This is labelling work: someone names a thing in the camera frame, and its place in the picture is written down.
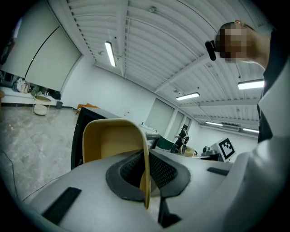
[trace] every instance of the black cabinet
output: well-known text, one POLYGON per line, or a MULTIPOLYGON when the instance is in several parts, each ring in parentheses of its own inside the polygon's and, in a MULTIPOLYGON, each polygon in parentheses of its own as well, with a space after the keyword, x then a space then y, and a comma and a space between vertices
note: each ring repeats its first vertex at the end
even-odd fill
POLYGON ((73 141, 72 141, 72 169, 83 164, 82 160, 82 135, 87 126, 91 121, 104 118, 120 118, 113 115, 105 110, 82 107, 80 115, 78 116, 76 129, 74 130, 73 141))

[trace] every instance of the fluorescent light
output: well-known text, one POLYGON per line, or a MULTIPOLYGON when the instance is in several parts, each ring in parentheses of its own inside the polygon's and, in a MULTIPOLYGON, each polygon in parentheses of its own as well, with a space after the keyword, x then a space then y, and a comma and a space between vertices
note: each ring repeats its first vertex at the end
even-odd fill
POLYGON ((116 67, 116 62, 115 62, 115 58, 114 58, 114 54, 113 54, 113 48, 112 48, 112 43, 111 42, 105 42, 105 46, 108 52, 108 56, 111 62, 111 65, 116 67))
POLYGON ((180 100, 189 99, 193 97, 199 97, 199 93, 198 92, 190 93, 181 97, 177 97, 176 100, 180 101, 180 100))
POLYGON ((209 121, 206 121, 205 123, 211 124, 211 125, 216 125, 216 126, 222 126, 222 124, 220 124, 220 123, 214 123, 214 122, 209 122, 209 121))
POLYGON ((264 80, 259 79, 255 81, 239 82, 237 86, 239 87, 239 89, 263 88, 264 80))
POLYGON ((248 128, 243 128, 243 131, 248 131, 248 132, 259 133, 259 131, 258 131, 258 130, 252 130, 252 129, 248 129, 248 128))

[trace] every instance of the black slot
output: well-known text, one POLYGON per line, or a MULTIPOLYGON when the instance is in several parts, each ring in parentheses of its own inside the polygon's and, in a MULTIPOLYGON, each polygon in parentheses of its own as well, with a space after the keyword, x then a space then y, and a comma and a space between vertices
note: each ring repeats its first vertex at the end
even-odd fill
POLYGON ((161 197, 180 195, 190 182, 188 169, 153 150, 149 150, 149 159, 150 175, 159 188, 161 197))
POLYGON ((165 198, 161 198, 158 214, 158 223, 163 228, 166 228, 179 221, 181 221, 181 218, 176 214, 170 213, 165 198))
POLYGON ((223 175, 223 176, 227 176, 227 174, 229 173, 228 170, 217 169, 217 168, 213 168, 213 167, 208 168, 207 171, 212 172, 212 173, 216 173, 219 175, 223 175))
POLYGON ((144 152, 141 150, 113 164, 106 172, 106 182, 118 197, 144 202, 145 194, 140 190, 140 181, 144 171, 144 152))
POLYGON ((80 193, 78 188, 67 188, 42 216, 58 225, 80 193))

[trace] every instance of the concrete floor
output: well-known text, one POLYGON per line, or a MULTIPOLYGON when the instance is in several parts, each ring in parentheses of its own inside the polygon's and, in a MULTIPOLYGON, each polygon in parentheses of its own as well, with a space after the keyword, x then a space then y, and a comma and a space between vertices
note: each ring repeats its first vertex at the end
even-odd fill
MULTIPOLYGON (((31 110, 31 107, 2 107, 0 122, 0 148, 13 162, 20 200, 71 170, 71 149, 78 117, 72 109, 51 108, 46 116, 32 114, 31 110)), ((8 190, 15 195, 12 164, 2 152, 0 174, 8 190)), ((25 203, 43 189, 32 194, 25 203)), ((159 203, 160 197, 152 197, 148 209, 156 221, 159 203)))

